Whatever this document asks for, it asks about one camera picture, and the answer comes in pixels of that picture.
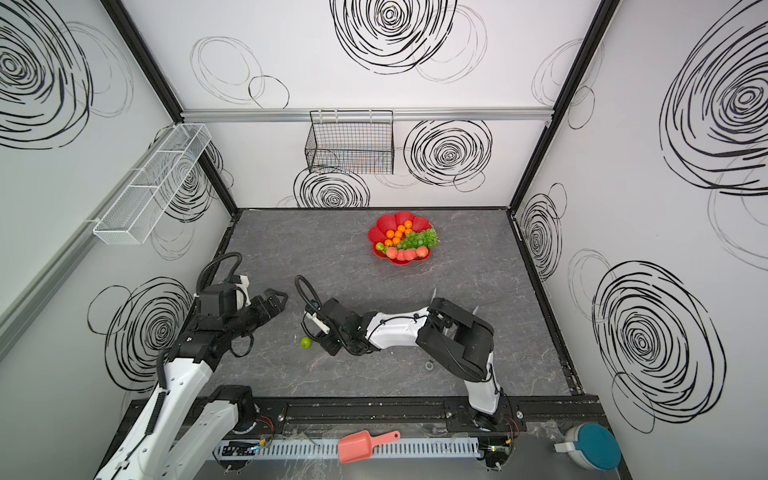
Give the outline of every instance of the white wire basket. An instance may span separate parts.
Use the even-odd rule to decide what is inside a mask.
[[[174,125],[94,227],[107,245],[141,245],[210,143],[204,124]]]

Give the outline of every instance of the aluminum rail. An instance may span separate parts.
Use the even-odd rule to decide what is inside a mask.
[[[309,123],[311,111],[323,111],[324,121],[424,120],[540,120],[552,119],[550,107],[483,108],[228,108],[225,110],[185,110],[181,117],[189,123],[302,121]]]

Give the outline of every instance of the black wire basket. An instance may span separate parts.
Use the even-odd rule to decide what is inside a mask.
[[[392,111],[311,111],[310,117],[304,147],[310,172],[337,167],[356,174],[391,175],[395,170]]]

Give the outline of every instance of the blue lid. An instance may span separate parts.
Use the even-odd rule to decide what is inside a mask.
[[[621,450],[614,436],[597,423],[585,423],[578,430],[576,449],[600,470],[613,470],[621,462]]]

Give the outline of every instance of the black circle drawing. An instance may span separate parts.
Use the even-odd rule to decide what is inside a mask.
[[[611,264],[602,253],[595,250],[585,248],[571,257],[571,262],[568,264],[568,290],[571,293],[571,300],[584,318],[592,318],[594,293],[598,291],[600,282],[610,270]]]
[[[271,75],[259,75],[248,82],[248,96],[261,108],[285,108],[290,101],[288,87]]]
[[[696,187],[768,195],[766,18],[768,2],[736,3],[698,41],[664,98],[664,160]]]
[[[177,185],[180,187],[174,195],[172,189]],[[188,223],[198,221],[210,208],[214,201],[210,189],[210,182],[200,165],[182,154],[176,167],[170,172],[162,191],[157,194],[163,201],[170,200],[165,210],[166,215]]]
[[[150,232],[150,242],[163,260],[179,260],[192,248],[194,231],[194,222],[163,216]]]
[[[285,84],[265,75],[250,47],[236,38],[201,38],[190,52],[190,66],[200,86],[219,100],[261,108],[288,105]]]
[[[656,417],[643,408],[643,405],[650,405],[650,397],[642,392],[643,401],[638,400],[626,387],[626,382],[631,382],[628,377],[624,372],[614,375],[611,382],[611,399],[621,418],[633,429],[640,433],[651,433],[656,426]]]
[[[104,336],[104,364],[115,385],[132,392],[154,388],[157,354],[173,344],[191,306],[187,289],[165,276],[135,290],[112,285],[98,293],[86,321]]]
[[[219,175],[229,184],[227,188],[232,187],[234,177],[224,169],[223,158],[214,143],[210,142],[205,147],[205,151]],[[182,158],[180,166],[174,168],[170,173],[168,185],[181,183],[181,187],[170,199],[165,213],[182,223],[189,223],[199,220],[218,196],[200,165],[195,164],[192,168],[184,168],[185,163],[190,163],[190,159]],[[173,192],[170,191],[161,193],[167,196],[173,195]]]
[[[64,147],[88,122],[94,97],[88,61],[49,3],[3,2],[2,11],[0,145]]]
[[[421,121],[408,133],[406,165],[429,185],[472,191],[491,160],[493,135],[484,121]]]
[[[577,38],[560,45],[539,65],[531,81],[531,94],[537,102],[554,106],[583,41],[583,38]],[[592,118],[594,112],[592,84],[598,79],[604,56],[605,46],[601,42],[581,78],[579,89],[571,99],[571,105],[568,108],[568,126],[574,130],[582,128]]]
[[[482,17],[469,7],[456,5],[447,39],[432,57],[416,65],[416,71],[427,80],[451,83],[475,70],[487,48]]]
[[[600,282],[593,312],[603,362],[633,404],[669,423],[715,406],[725,383],[723,344],[707,310],[675,275],[651,262],[620,263]]]
[[[552,196],[562,196],[564,200],[556,204]],[[563,248],[560,219],[567,205],[565,188],[562,184],[553,184],[548,194],[536,194],[528,200],[520,219],[523,240],[542,281],[554,273],[560,262]]]
[[[293,181],[293,195],[301,208],[368,207],[371,201],[362,177],[323,165],[300,171]]]
[[[568,107],[568,126],[578,130],[585,126],[594,113],[594,91],[587,85],[582,85],[576,90],[574,100]]]
[[[93,105],[91,113],[100,117],[115,117],[124,114],[134,100],[134,76],[131,66],[122,50],[96,27],[81,23],[67,22],[67,28],[81,46],[93,77]],[[75,95],[82,101],[85,92],[82,87]]]
[[[355,62],[398,74],[429,60],[451,31],[456,0],[329,0],[336,37]]]

